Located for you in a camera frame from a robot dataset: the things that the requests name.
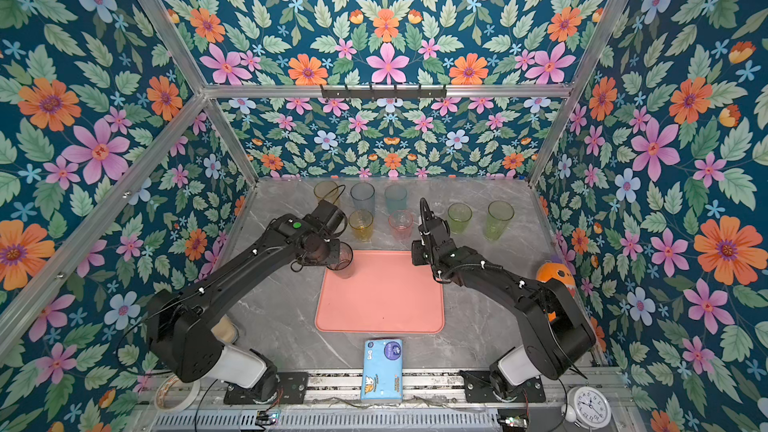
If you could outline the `dark grey tall glass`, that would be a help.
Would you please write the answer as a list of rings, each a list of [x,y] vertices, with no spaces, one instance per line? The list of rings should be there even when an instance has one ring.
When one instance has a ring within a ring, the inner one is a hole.
[[[352,261],[353,249],[343,241],[333,241],[330,245],[326,268],[341,279],[348,279],[354,274]]]

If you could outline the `amber tall glass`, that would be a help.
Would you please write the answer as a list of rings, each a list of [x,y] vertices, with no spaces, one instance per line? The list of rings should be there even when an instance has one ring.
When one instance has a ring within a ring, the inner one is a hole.
[[[339,203],[343,191],[344,186],[333,180],[320,181],[313,188],[313,194],[318,202],[326,201],[334,205]]]

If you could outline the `pink plastic tray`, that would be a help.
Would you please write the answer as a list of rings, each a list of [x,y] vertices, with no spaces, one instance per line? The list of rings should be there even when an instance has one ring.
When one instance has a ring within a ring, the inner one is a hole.
[[[325,271],[315,316],[321,332],[437,334],[445,326],[443,286],[407,251],[357,250],[341,271]]]

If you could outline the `blue-grey tall glass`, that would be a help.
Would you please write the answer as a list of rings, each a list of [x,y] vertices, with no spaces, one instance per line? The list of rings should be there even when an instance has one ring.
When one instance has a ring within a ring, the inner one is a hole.
[[[352,186],[350,197],[356,210],[367,211],[372,216],[376,213],[376,190],[369,182],[359,182]]]

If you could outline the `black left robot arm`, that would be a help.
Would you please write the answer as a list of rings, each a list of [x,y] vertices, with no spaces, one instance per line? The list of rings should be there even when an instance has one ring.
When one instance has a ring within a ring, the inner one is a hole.
[[[184,383],[209,378],[270,395],[276,387],[272,362],[217,338],[213,328],[284,266],[342,270],[350,265],[352,255],[340,240],[347,224],[340,208],[322,200],[302,218],[288,213],[272,220],[249,248],[204,279],[178,292],[156,293],[147,306],[150,351]]]

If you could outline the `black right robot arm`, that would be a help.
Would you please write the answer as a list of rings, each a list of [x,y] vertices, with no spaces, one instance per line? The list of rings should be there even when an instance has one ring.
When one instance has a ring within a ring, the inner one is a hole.
[[[531,379],[559,379],[593,346],[590,321],[565,284],[525,278],[486,260],[477,250],[455,244],[448,222],[428,201],[419,202],[420,238],[412,242],[415,266],[430,268],[439,284],[455,284],[482,293],[511,312],[522,344],[489,367],[490,384],[502,397]]]

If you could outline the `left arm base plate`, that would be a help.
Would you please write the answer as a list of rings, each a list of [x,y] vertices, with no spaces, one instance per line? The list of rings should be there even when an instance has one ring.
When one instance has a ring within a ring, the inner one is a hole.
[[[308,391],[307,372],[267,373],[250,389],[230,384],[224,395],[225,405],[298,405]]]

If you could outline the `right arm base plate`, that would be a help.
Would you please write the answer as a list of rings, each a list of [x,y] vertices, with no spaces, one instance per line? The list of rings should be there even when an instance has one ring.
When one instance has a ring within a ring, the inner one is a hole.
[[[544,403],[546,395],[539,378],[521,385],[508,383],[500,373],[487,370],[460,370],[465,400],[469,403]]]

